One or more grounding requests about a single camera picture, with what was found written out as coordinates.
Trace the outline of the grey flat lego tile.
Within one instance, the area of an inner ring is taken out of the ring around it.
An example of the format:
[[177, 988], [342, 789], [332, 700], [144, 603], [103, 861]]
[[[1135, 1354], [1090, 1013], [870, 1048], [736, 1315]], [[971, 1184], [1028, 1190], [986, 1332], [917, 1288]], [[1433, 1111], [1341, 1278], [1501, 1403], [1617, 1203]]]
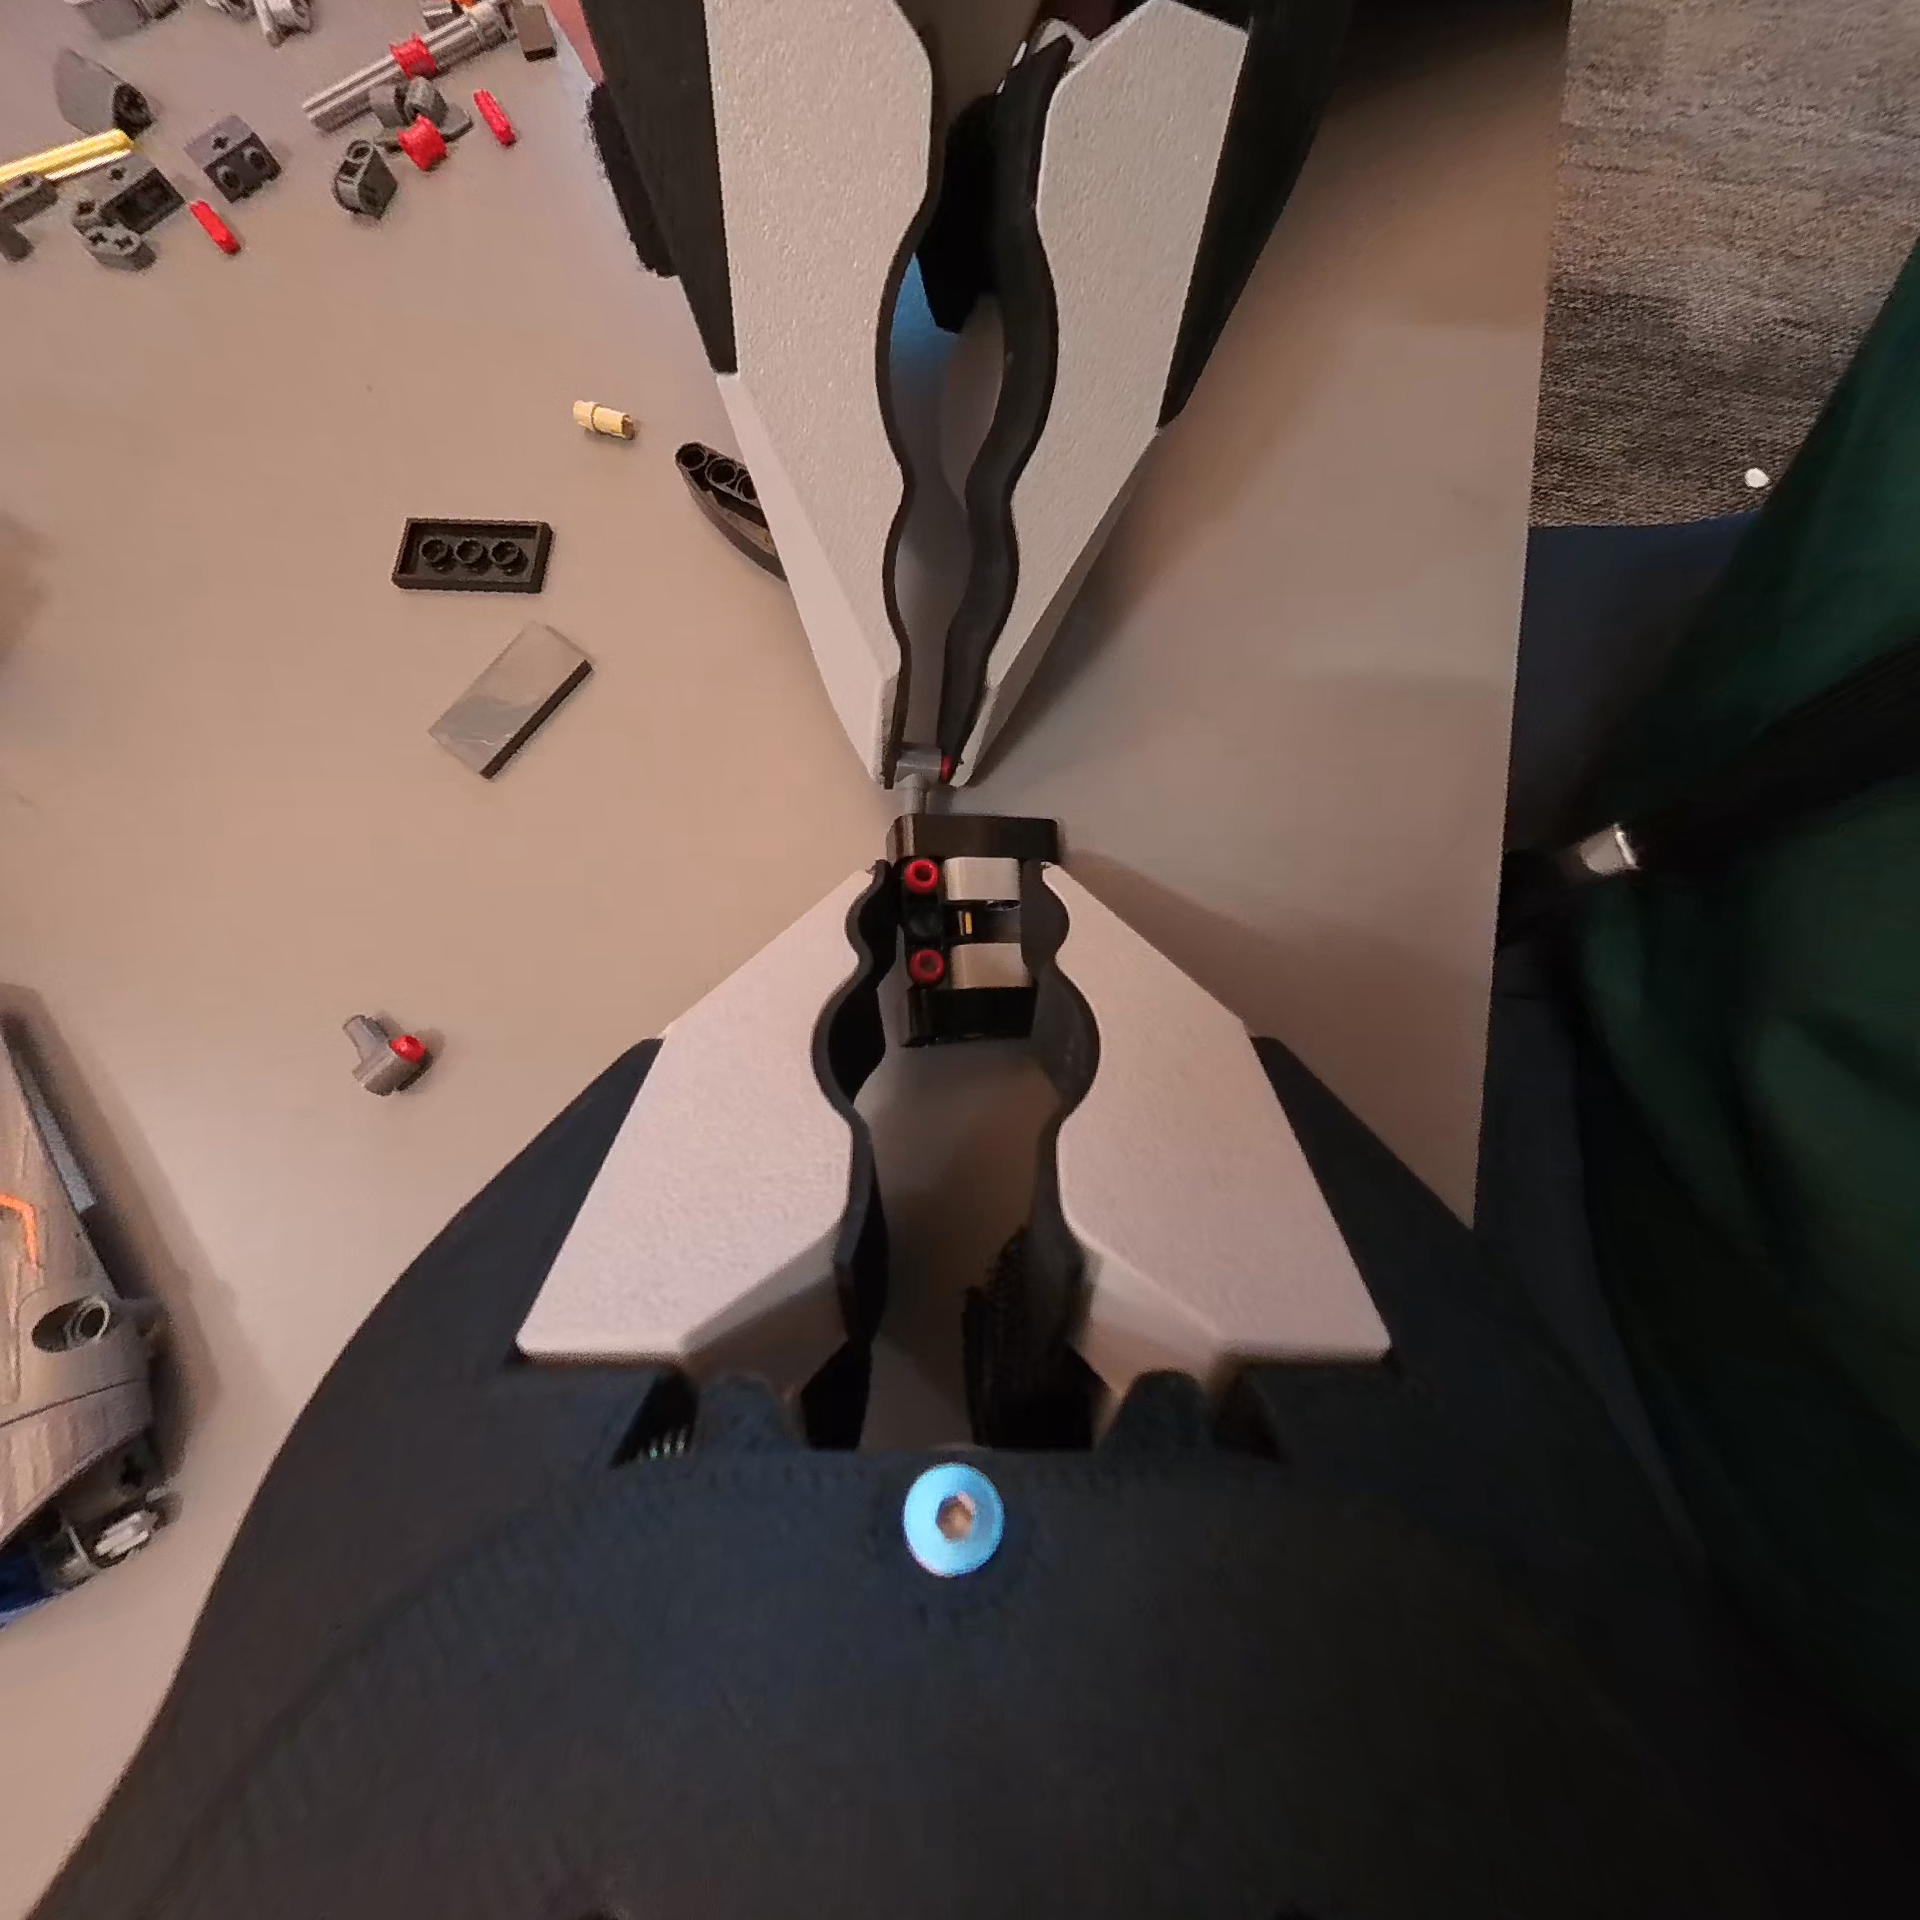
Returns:
[[564, 632], [532, 619], [430, 725], [430, 737], [482, 782], [496, 782], [519, 751], [585, 691], [595, 658]]

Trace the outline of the small grey lego connector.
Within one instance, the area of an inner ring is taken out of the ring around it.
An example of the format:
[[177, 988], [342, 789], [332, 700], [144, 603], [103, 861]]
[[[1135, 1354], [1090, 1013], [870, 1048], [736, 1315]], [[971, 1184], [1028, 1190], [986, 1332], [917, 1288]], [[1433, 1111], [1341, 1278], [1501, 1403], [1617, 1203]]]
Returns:
[[347, 1016], [342, 1035], [355, 1043], [355, 1081], [373, 1097], [396, 1097], [435, 1067], [435, 1048], [384, 1016]]

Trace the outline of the black curved lego beam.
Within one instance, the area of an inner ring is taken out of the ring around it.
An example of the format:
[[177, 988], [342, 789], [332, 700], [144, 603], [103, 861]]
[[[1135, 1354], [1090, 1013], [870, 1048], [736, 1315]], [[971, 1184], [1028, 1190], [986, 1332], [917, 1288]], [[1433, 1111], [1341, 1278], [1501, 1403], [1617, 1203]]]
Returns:
[[755, 474], [709, 441], [680, 441], [674, 464], [683, 474], [689, 505], [709, 516], [709, 529], [731, 541], [731, 549], [742, 549], [772, 578], [788, 578]]

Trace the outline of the grey lego wing panel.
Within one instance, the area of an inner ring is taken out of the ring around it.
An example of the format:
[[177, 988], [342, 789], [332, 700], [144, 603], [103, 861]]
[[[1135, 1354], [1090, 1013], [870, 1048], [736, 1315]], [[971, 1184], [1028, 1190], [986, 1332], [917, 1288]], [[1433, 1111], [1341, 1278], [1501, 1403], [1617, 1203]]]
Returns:
[[121, 1566], [169, 1525], [155, 1451], [167, 1312], [117, 1288], [26, 1028], [0, 1063], [0, 1620]]

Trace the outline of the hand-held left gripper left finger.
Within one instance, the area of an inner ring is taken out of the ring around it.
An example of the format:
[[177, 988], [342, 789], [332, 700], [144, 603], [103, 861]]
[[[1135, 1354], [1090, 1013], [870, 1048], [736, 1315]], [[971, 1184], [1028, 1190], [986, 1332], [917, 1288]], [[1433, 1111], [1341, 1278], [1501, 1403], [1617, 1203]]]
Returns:
[[881, 1323], [855, 1107], [881, 1063], [888, 878], [855, 869], [668, 1023], [519, 1327], [523, 1358], [818, 1374]]

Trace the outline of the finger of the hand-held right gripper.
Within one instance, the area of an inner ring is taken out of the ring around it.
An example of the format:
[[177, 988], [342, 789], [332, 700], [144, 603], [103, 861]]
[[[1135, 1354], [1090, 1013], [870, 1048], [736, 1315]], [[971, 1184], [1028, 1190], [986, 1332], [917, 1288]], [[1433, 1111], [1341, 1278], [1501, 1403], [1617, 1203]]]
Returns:
[[1160, 439], [1172, 354], [1253, 30], [1141, 4], [1028, 64], [999, 239], [999, 395], [967, 472], [971, 567], [945, 625], [942, 752], [965, 784], [1031, 685]]
[[929, 46], [894, 0], [709, 0], [699, 15], [731, 312], [715, 390], [826, 693], [868, 773], [894, 784], [910, 472], [881, 378], [929, 207]]

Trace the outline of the black lego frame assembly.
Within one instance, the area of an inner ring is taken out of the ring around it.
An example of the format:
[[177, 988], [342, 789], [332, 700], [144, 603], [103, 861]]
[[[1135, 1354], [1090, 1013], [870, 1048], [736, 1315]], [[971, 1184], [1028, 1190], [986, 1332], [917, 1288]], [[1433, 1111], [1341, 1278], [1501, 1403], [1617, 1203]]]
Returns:
[[1060, 861], [1056, 818], [906, 814], [888, 833], [906, 960], [906, 1043], [1003, 1043], [1031, 1032], [1022, 878]]

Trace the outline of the pile of loose lego pieces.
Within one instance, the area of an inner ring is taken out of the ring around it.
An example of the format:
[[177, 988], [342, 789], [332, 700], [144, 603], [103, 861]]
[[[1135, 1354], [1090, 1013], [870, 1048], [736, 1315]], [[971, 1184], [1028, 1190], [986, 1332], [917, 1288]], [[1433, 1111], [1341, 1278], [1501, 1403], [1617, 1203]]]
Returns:
[[[297, 118], [315, 133], [347, 133], [327, 170], [327, 193], [347, 220], [380, 225], [403, 176], [439, 170], [473, 127], [488, 127], [490, 146], [512, 148], [519, 127], [496, 93], [457, 93], [457, 67], [490, 60], [496, 46], [519, 46], [532, 64], [558, 60], [564, 36], [553, 10], [482, 0], [415, 4], [413, 36], [384, 42], [380, 60], [297, 100]], [[75, 42], [55, 46], [47, 80], [72, 133], [47, 148], [8, 155], [8, 262], [39, 249], [34, 225], [47, 211], [66, 211], [87, 254], [117, 274], [144, 274], [155, 262], [152, 236], [177, 211], [188, 211], [226, 254], [243, 254], [226, 207], [253, 202], [281, 176], [281, 155], [253, 118], [217, 112], [182, 140], [182, 168], [197, 183], [197, 193], [188, 193], [167, 162], [144, 148], [158, 112], [139, 80]]]

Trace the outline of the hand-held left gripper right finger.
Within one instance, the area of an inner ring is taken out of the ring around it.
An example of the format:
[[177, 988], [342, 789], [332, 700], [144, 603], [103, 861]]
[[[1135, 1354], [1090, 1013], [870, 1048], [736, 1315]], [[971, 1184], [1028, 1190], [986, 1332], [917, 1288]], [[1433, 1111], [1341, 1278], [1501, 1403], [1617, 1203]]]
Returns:
[[1248, 1023], [1065, 864], [1056, 1190], [1090, 1374], [1374, 1366], [1388, 1332]]

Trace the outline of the black three-hole lego plate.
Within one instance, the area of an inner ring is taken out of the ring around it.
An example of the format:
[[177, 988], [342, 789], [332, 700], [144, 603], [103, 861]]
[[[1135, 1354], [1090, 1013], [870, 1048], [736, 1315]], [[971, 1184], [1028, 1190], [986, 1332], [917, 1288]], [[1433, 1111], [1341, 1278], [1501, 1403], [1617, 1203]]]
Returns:
[[403, 522], [391, 583], [403, 593], [542, 593], [558, 529], [547, 516], [447, 516]]

